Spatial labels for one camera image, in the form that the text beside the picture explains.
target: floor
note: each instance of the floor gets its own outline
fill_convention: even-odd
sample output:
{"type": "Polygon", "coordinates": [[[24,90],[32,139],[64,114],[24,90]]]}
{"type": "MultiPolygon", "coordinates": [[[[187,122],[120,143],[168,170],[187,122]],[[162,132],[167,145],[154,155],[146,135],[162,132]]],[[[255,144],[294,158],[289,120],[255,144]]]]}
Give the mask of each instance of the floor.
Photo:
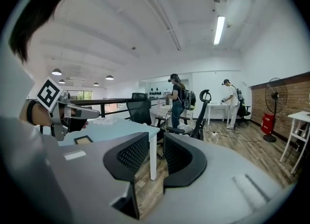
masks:
{"type": "MultiPolygon", "coordinates": [[[[290,174],[299,153],[292,147],[289,148],[288,159],[280,163],[279,159],[284,151],[286,143],[277,138],[277,142],[268,143],[263,140],[264,133],[260,127],[249,123],[249,126],[242,124],[236,130],[226,129],[226,123],[211,122],[209,126],[204,127],[204,141],[216,143],[238,152],[240,155],[250,160],[260,167],[276,180],[282,187],[286,187],[296,182],[301,170],[298,170],[295,176],[290,174]],[[211,138],[210,131],[219,133],[218,141],[211,138]]],[[[162,154],[162,146],[157,146],[157,151],[162,154]]],[[[135,190],[140,219],[143,220],[156,206],[163,196],[163,180],[168,176],[167,163],[165,160],[157,160],[157,177],[156,181],[150,180],[150,160],[146,158],[144,164],[135,176],[135,190]]]]}

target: backpack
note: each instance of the backpack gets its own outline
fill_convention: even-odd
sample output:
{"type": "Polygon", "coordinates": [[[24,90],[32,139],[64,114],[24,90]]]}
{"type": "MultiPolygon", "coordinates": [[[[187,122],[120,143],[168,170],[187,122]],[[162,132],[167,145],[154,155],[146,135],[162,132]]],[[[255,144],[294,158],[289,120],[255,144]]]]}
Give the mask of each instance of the backpack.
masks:
{"type": "Polygon", "coordinates": [[[184,99],[180,99],[178,96],[179,101],[182,103],[183,107],[186,110],[194,110],[196,105],[196,95],[194,92],[190,90],[184,90],[184,99]]]}
{"type": "Polygon", "coordinates": [[[238,96],[238,100],[239,100],[240,102],[244,101],[244,98],[243,98],[243,96],[242,96],[241,90],[237,89],[236,87],[234,87],[234,88],[236,89],[237,96],[238,96]]]}

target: red box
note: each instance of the red box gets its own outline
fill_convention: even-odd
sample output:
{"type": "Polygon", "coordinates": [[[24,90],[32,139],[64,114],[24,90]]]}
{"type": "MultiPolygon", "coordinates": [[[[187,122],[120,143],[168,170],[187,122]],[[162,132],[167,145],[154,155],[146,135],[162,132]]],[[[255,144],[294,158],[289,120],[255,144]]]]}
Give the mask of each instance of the red box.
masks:
{"type": "Polygon", "coordinates": [[[274,115],[265,113],[262,121],[262,131],[265,134],[270,134],[275,120],[274,115]]]}

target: railing post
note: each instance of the railing post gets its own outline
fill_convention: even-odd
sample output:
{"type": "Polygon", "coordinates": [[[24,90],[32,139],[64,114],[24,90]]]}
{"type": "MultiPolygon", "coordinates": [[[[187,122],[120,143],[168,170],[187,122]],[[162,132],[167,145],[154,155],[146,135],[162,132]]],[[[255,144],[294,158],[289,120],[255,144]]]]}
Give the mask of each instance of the railing post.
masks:
{"type": "Polygon", "coordinates": [[[101,117],[106,117],[105,104],[104,103],[100,105],[100,109],[101,109],[101,117]]]}

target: standing fan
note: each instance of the standing fan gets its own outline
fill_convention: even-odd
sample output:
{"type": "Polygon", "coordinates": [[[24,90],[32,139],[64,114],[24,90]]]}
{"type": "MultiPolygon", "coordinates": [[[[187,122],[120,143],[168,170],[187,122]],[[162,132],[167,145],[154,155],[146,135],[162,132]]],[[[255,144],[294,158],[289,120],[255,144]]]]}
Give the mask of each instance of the standing fan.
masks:
{"type": "Polygon", "coordinates": [[[268,142],[276,142],[276,137],[272,135],[276,122],[276,113],[279,113],[283,110],[287,101],[287,88],[283,80],[273,78],[269,81],[266,86],[265,101],[267,108],[274,114],[274,121],[270,134],[264,135],[263,139],[268,142]]]}

